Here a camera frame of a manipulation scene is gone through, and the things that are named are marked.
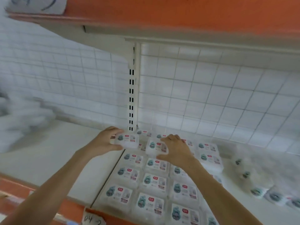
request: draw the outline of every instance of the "forearm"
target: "forearm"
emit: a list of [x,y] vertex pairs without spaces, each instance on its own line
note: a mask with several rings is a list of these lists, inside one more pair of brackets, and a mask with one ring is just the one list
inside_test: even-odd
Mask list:
[[262,225],[203,168],[197,159],[182,169],[191,177],[220,225]]
[[89,160],[87,155],[78,150],[57,173],[20,204],[1,225],[49,224]]

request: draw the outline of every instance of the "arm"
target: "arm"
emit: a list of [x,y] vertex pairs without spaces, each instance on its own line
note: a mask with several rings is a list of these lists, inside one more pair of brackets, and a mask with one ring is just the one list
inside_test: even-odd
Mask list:
[[158,155],[157,159],[165,160],[182,168],[194,181],[209,208],[220,225],[262,225],[238,200],[224,189],[193,157],[188,146],[178,135],[162,138],[169,149],[169,154]]
[[123,149],[121,145],[110,144],[111,136],[121,132],[123,130],[116,127],[109,127],[100,132],[90,143],[76,151],[58,172],[21,203],[0,225],[49,224],[85,165],[95,156]]

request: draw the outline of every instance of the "person's left hand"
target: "person's left hand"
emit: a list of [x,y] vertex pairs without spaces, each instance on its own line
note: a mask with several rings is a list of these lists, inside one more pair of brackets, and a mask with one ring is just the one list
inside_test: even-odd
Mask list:
[[112,136],[124,132],[123,129],[111,126],[100,132],[90,143],[82,148],[89,156],[95,157],[103,155],[109,151],[120,151],[123,149],[121,145],[113,145],[110,143]]

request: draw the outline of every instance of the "price tag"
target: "price tag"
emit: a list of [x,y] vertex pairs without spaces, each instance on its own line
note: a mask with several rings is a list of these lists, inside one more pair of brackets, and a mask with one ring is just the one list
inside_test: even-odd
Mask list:
[[82,225],[106,225],[106,222],[100,216],[89,212],[84,212],[82,217]]

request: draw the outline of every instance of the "white tiled wall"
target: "white tiled wall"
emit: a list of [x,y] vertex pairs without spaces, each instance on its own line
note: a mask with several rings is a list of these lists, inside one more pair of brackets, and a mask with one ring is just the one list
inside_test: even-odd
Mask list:
[[143,44],[138,121],[300,155],[300,56]]
[[127,127],[128,63],[42,27],[0,16],[0,87],[63,114]]

